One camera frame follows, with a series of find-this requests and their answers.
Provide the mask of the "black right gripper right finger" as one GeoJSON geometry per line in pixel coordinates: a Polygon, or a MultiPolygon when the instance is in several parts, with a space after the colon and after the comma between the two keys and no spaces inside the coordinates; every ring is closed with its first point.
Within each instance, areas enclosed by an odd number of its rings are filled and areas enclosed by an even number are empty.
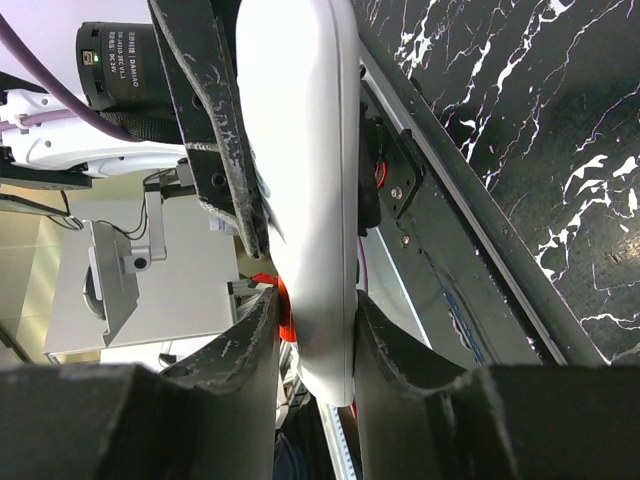
{"type": "Polygon", "coordinates": [[[355,394],[368,479],[635,479],[635,367],[463,369],[365,293],[355,394]]]}

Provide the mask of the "white remote control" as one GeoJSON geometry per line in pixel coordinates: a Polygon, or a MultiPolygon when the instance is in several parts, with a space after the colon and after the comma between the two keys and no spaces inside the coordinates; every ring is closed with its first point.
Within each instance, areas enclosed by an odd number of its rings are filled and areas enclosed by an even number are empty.
{"type": "Polygon", "coordinates": [[[348,1],[244,1],[237,84],[305,386],[354,396],[359,35],[348,1]]]}

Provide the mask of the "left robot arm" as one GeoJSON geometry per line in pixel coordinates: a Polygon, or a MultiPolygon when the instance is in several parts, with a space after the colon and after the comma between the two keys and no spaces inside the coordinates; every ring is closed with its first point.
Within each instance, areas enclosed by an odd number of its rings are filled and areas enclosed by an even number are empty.
{"type": "Polygon", "coordinates": [[[88,189],[148,170],[141,230],[193,195],[246,253],[269,252],[236,82],[236,1],[5,1],[1,178],[88,189]]]}

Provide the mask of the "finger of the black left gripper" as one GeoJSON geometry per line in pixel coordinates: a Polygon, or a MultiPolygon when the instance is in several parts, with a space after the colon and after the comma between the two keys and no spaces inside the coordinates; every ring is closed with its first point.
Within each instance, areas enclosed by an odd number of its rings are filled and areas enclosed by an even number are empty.
{"type": "Polygon", "coordinates": [[[247,255],[269,253],[236,81],[237,1],[151,1],[156,43],[201,206],[237,231],[247,255]]]}

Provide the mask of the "red orange battery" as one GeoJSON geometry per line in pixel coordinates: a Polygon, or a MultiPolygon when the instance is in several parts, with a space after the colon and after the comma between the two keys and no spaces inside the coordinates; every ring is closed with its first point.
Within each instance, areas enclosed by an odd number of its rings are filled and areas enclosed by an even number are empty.
{"type": "Polygon", "coordinates": [[[291,304],[286,286],[282,278],[280,276],[273,276],[266,273],[257,273],[251,276],[251,280],[257,284],[273,285],[277,287],[280,301],[280,338],[288,343],[296,343],[297,336],[294,326],[291,304]]]}

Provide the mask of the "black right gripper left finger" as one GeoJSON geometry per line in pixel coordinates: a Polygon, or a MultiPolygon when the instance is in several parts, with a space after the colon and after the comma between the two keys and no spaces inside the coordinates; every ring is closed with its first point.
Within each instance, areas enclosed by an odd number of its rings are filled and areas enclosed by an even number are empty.
{"type": "Polygon", "coordinates": [[[268,479],[279,295],[161,373],[137,364],[21,365],[1,373],[5,479],[268,479]]]}

